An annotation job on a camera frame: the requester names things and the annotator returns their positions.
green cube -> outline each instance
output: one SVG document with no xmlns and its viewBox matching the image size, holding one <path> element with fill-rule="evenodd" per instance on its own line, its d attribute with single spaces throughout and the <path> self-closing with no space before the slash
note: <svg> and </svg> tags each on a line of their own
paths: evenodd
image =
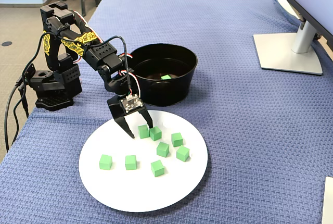
<svg viewBox="0 0 333 224">
<path fill-rule="evenodd" d="M 180 146 L 177 150 L 176 157 L 177 159 L 185 162 L 189 157 L 189 149 L 184 146 Z"/>
<path fill-rule="evenodd" d="M 163 166 L 161 160 L 157 160 L 157 161 L 151 163 L 151 171 L 155 177 L 161 176 L 164 174 L 164 166 Z"/>
<path fill-rule="evenodd" d="M 150 137 L 153 141 L 156 141 L 158 139 L 162 138 L 162 131 L 159 127 L 153 127 L 149 130 Z"/>
<path fill-rule="evenodd" d="M 161 79 L 162 80 L 168 80 L 168 79 L 171 79 L 171 77 L 168 74 L 166 74 L 165 76 L 161 77 Z"/>
<path fill-rule="evenodd" d="M 125 167 L 126 167 L 126 170 L 135 170 L 136 169 L 136 156 L 135 155 L 126 155 Z"/>
<path fill-rule="evenodd" d="M 183 145 L 183 137 L 180 133 L 171 134 L 171 142 L 174 147 Z"/>
<path fill-rule="evenodd" d="M 138 128 L 139 128 L 140 139 L 149 137 L 149 129 L 148 129 L 147 125 L 142 125 L 142 126 L 139 126 Z"/>
<path fill-rule="evenodd" d="M 99 160 L 99 168 L 110 170 L 112 166 L 112 157 L 110 155 L 102 155 Z"/>
<path fill-rule="evenodd" d="M 156 150 L 157 150 L 157 155 L 166 157 L 169 153 L 169 145 L 164 142 L 160 142 Z"/>
</svg>

white plate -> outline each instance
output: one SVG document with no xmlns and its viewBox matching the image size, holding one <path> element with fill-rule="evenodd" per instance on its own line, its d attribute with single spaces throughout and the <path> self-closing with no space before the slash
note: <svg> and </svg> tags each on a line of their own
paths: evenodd
<svg viewBox="0 0 333 224">
<path fill-rule="evenodd" d="M 207 147 L 199 131 L 185 119 L 163 111 L 149 110 L 153 125 L 162 130 L 162 139 L 140 139 L 138 126 L 145 124 L 139 113 L 126 116 L 135 139 L 128 136 L 114 120 L 100 126 L 84 144 L 79 171 L 83 185 L 99 202 L 117 210 L 146 212 L 170 206 L 188 195 L 200 182 L 207 166 Z M 180 132 L 190 158 L 176 158 L 171 134 Z M 170 145 L 169 155 L 156 154 L 160 141 Z M 111 155 L 111 170 L 99 169 L 101 155 Z M 125 156 L 136 155 L 137 170 L 125 169 Z M 161 160 L 165 174 L 154 177 L 150 163 Z"/>
</svg>

wire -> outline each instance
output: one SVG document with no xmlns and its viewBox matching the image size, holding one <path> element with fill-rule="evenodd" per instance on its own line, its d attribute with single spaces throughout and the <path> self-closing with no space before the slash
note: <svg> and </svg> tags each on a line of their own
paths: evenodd
<svg viewBox="0 0 333 224">
<path fill-rule="evenodd" d="M 89 25 L 88 25 L 88 23 L 87 23 L 87 21 L 84 19 L 84 17 L 83 16 L 81 16 L 81 14 L 80 13 L 78 13 L 77 11 L 75 11 L 75 10 L 73 10 L 83 21 L 84 21 L 84 23 L 85 23 L 85 26 L 87 27 L 87 28 L 89 28 L 96 36 L 97 36 L 97 38 L 99 39 L 99 41 L 102 43 L 103 42 L 103 40 L 102 40 L 102 38 L 100 38 L 99 37 L 99 35 L 96 33 L 96 31 L 94 31 L 93 30 L 93 28 L 91 28 Z"/>
<path fill-rule="evenodd" d="M 133 56 L 131 54 L 127 53 L 127 56 L 133 59 Z"/>
<path fill-rule="evenodd" d="M 19 87 L 18 84 L 15 84 L 14 88 L 12 89 L 10 95 L 9 95 L 9 98 L 8 98 L 8 101 L 7 101 L 7 105 L 6 105 L 6 111 L 5 111 L 5 143 L 6 143 L 6 151 L 8 153 L 9 151 L 9 143 L 8 143 L 8 129 L 7 129 L 7 120 L 8 120 L 8 111 L 9 111 L 9 105 L 10 105 L 10 101 L 11 101 L 11 98 L 12 96 L 14 95 L 15 93 L 15 90 Z"/>
<path fill-rule="evenodd" d="M 126 70 L 121 70 L 120 71 L 121 74 L 126 73 L 126 72 L 127 72 Z M 141 89 L 140 89 L 140 85 L 139 85 L 139 81 L 138 81 L 137 77 L 135 76 L 135 74 L 133 74 L 131 72 L 130 72 L 130 76 L 134 78 L 134 80 L 136 82 L 136 85 L 137 85 L 139 97 L 141 97 Z"/>
<path fill-rule="evenodd" d="M 129 73 L 130 73 L 130 72 L 129 72 L 129 64 L 128 64 L 128 62 L 127 62 L 127 57 L 128 57 L 128 55 L 127 55 L 127 48 L 126 48 L 125 40 L 124 40 L 121 36 L 114 35 L 114 36 L 110 37 L 108 40 L 106 40 L 106 41 L 104 41 L 104 42 L 102 42 L 102 43 L 100 43 L 100 44 L 90 45 L 88 48 L 101 47 L 102 45 L 104 45 L 104 44 L 106 44 L 106 43 L 108 43 L 108 42 L 110 42 L 111 40 L 116 39 L 116 38 L 120 39 L 120 40 L 123 42 L 123 46 L 124 46 L 124 56 L 125 56 L 125 68 L 126 68 L 126 72 L 127 72 L 127 74 L 126 74 L 126 78 L 127 78 L 127 84 L 128 84 L 128 86 L 129 86 L 129 90 L 131 90 L 131 79 L 130 79 L 130 76 L 129 76 Z"/>
<path fill-rule="evenodd" d="M 76 59 L 75 61 L 73 61 L 73 63 L 77 64 L 77 63 L 81 62 L 81 60 L 82 60 L 82 56 L 79 56 L 79 58 Z"/>
<path fill-rule="evenodd" d="M 40 51 L 40 48 L 41 48 L 41 45 L 42 45 L 42 39 L 43 39 L 43 37 L 44 37 L 45 35 L 48 35 L 48 34 L 53 35 L 53 36 L 55 36 L 55 37 L 58 38 L 58 39 L 61 39 L 61 40 L 67 41 L 67 42 L 72 42 L 72 43 L 82 44 L 82 45 L 84 45 L 84 46 L 87 47 L 87 45 L 84 44 L 84 43 L 81 43 L 81 42 L 76 41 L 76 40 L 71 40 L 71 39 L 62 38 L 62 37 L 60 37 L 60 36 L 58 36 L 57 34 L 52 33 L 52 32 L 45 32 L 45 33 L 43 33 L 43 34 L 41 35 L 40 40 L 39 40 L 39 42 L 38 42 L 38 47 L 37 47 L 37 50 L 36 50 L 35 55 L 34 55 L 33 58 L 27 63 L 27 65 L 25 66 L 25 68 L 23 69 L 23 72 L 22 72 L 22 80 L 23 80 L 23 95 L 21 96 L 20 100 L 17 102 L 17 104 L 15 105 L 15 107 L 14 107 L 14 109 L 13 109 L 13 114 L 14 114 L 14 118 L 15 118 L 15 122 L 16 122 L 16 133 L 15 133 L 15 136 L 14 136 L 14 138 L 13 138 L 12 144 L 13 144 L 14 141 L 16 140 L 16 137 L 17 137 L 17 135 L 18 135 L 18 133 L 19 133 L 19 121 L 18 121 L 18 118 L 17 118 L 17 115 L 16 115 L 16 109 L 17 109 L 17 107 L 20 105 L 20 103 L 22 102 L 22 100 L 24 99 L 24 97 L 25 97 L 25 93 L 27 92 L 27 83 L 26 83 L 26 81 L 25 81 L 25 75 L 24 75 L 24 74 L 25 74 L 26 70 L 28 69 L 28 67 L 32 64 L 32 62 L 37 58 L 37 55 L 38 55 L 38 53 L 39 53 L 39 51 Z"/>
</svg>

blue tablecloth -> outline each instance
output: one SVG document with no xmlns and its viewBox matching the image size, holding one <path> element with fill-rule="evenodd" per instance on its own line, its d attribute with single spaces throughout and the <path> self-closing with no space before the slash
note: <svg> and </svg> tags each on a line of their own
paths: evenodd
<svg viewBox="0 0 333 224">
<path fill-rule="evenodd" d="M 102 0 L 89 22 L 129 51 L 182 45 L 198 56 L 188 97 L 148 107 L 190 121 L 206 141 L 200 184 L 180 202 L 125 213 L 96 201 L 79 175 L 91 133 L 113 95 L 84 61 L 72 107 L 35 109 L 0 165 L 0 223 L 320 223 L 333 176 L 333 63 L 313 47 L 323 76 L 262 70 L 253 34 L 296 32 L 275 0 Z M 122 52 L 119 40 L 112 44 Z"/>
</svg>

